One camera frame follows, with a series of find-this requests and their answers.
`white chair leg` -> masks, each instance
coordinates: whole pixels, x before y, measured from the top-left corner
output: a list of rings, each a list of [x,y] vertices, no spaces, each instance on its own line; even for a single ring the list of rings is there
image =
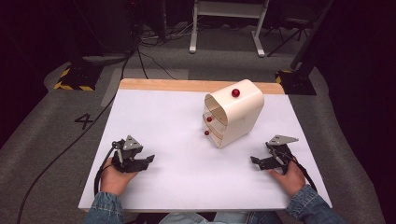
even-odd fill
[[[192,18],[192,34],[190,42],[190,53],[195,53],[197,50],[197,23],[198,23],[198,0],[194,3],[194,16]]]
[[[262,22],[264,21],[265,14],[267,12],[268,2],[269,1],[266,0],[262,6],[262,14],[260,15],[259,22],[257,23],[256,31],[251,32],[259,57],[264,57],[265,55],[264,50],[262,49],[262,43],[260,42],[259,35],[260,35],[260,31],[262,30]]]

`white table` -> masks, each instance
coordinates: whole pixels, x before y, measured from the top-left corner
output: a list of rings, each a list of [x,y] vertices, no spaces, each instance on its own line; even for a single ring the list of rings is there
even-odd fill
[[[153,154],[155,159],[121,196],[127,211],[286,208],[289,196],[269,174],[250,161],[250,156],[270,157],[264,142],[276,134],[300,139],[289,144],[290,150],[311,175],[318,193],[332,205],[287,95],[264,94],[264,108],[253,130],[222,149],[204,135],[205,95],[201,91],[120,89],[78,208],[91,207],[93,180],[99,166],[111,143],[125,139],[128,134],[144,146],[137,159]]]

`red ball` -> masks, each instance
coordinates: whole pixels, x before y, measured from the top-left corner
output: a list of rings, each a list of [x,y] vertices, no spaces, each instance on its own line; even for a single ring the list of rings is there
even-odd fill
[[[241,94],[241,92],[238,89],[233,89],[233,91],[231,92],[231,95],[233,97],[238,97],[239,94]]]

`person's hand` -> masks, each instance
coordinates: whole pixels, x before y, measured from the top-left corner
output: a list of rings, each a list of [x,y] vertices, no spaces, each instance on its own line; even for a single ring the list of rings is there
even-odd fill
[[[137,172],[121,173],[111,165],[111,159],[112,158],[109,158],[105,163],[105,170],[103,171],[101,178],[100,191],[121,196],[128,186],[129,181],[137,175]]]
[[[269,170],[269,173],[279,182],[290,197],[296,195],[305,186],[303,172],[292,161],[289,162],[288,171],[285,175],[278,173],[276,170]]]

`black wire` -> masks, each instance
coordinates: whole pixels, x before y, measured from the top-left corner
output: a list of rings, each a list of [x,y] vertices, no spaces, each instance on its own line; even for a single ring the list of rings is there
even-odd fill
[[[301,170],[301,172],[303,172],[303,175],[305,176],[305,178],[308,180],[309,184],[311,185],[311,188],[318,192],[317,190],[317,186],[315,185],[314,181],[312,180],[311,176],[308,174],[308,172],[306,171],[306,169],[297,161],[296,157],[291,157],[289,156],[287,153],[281,152],[279,150],[276,150],[275,148],[273,148],[272,146],[267,145],[269,148],[271,148],[272,150],[275,150],[277,154],[281,154],[284,157],[287,157],[289,160],[291,160],[292,162],[294,162],[297,167]]]
[[[168,43],[170,40],[177,40],[180,39],[182,37],[184,37],[184,35],[186,35],[186,33],[192,29],[192,23],[186,25],[185,27],[182,28],[166,28],[166,29],[172,29],[171,32],[167,33],[165,35],[165,37],[167,37],[167,39],[165,41],[163,41],[162,39],[160,39],[152,30],[145,30],[143,32],[143,34],[141,35],[141,37],[143,39],[156,39],[155,43],[149,43],[149,42],[145,42],[145,41],[141,41],[140,45],[147,47],[147,48],[152,48],[152,47],[160,47],[166,43]]]
[[[123,79],[123,72],[125,70],[125,66],[128,63],[130,57],[132,54],[129,55],[129,57],[125,60],[125,63],[122,66],[122,70],[121,70],[121,79]],[[25,196],[23,197],[23,201],[21,203],[20,206],[20,211],[18,213],[18,221],[17,223],[21,223],[21,216],[22,216],[22,211],[23,211],[23,207],[26,203],[27,197],[29,196],[30,192],[32,191],[33,187],[35,186],[35,184],[37,183],[37,181],[41,178],[41,176],[46,173],[48,171],[48,169],[51,167],[51,165],[53,163],[55,163],[59,158],[62,157],[62,155],[67,152],[79,139],[81,139],[82,136],[84,136],[84,134],[96,123],[97,120],[99,120],[99,118],[103,115],[103,113],[105,113],[105,111],[108,109],[108,107],[111,105],[111,103],[114,101],[114,99],[116,98],[117,93],[115,93],[113,95],[113,97],[111,98],[110,102],[108,102],[108,104],[105,106],[105,108],[99,113],[99,115],[96,117],[96,119],[93,120],[93,122],[88,126],[87,129],[84,130],[84,132],[82,132],[82,134],[80,134],[67,148],[65,148],[55,159],[53,159],[45,168],[44,170],[35,178],[35,180],[33,181],[32,185],[30,186],[30,188],[27,190]]]
[[[101,179],[101,177],[102,177],[102,173],[103,173],[103,171],[104,171],[107,167],[109,167],[110,165],[108,165],[106,168],[103,168],[103,167],[105,166],[105,164],[106,164],[106,162],[107,162],[107,159],[110,157],[110,154],[111,154],[111,152],[113,151],[113,149],[114,149],[114,147],[112,147],[112,148],[108,151],[107,155],[105,156],[105,159],[104,159],[103,162],[102,162],[102,165],[99,167],[99,170],[98,170],[98,172],[96,173],[96,177],[95,177],[95,179],[94,179],[94,181],[93,181],[93,195],[96,195],[96,194],[99,192],[99,182],[100,182],[100,179]]]
[[[148,75],[146,74],[145,65],[143,65],[142,56],[140,56],[139,47],[137,47],[136,49],[137,49],[137,54],[139,55],[140,64],[142,64],[143,73],[145,74],[146,79],[149,79]]]
[[[144,54],[144,53],[141,53],[140,52],[140,54],[142,54],[143,56],[146,56],[146,57],[148,57],[148,58],[150,58],[152,61],[154,61],[155,62],[155,60],[154,60],[154,58],[153,57],[151,57],[151,56],[148,56],[147,54]],[[168,74],[168,76],[169,77],[171,77],[172,79],[174,79],[174,80],[177,80],[177,78],[175,78],[175,77],[172,77],[167,71],[166,71],[166,69],[164,69],[160,64],[158,64],[157,62],[155,62],[158,66],[160,66],[161,67],[161,69],[163,70],[163,71],[165,71],[165,73],[166,74]]]

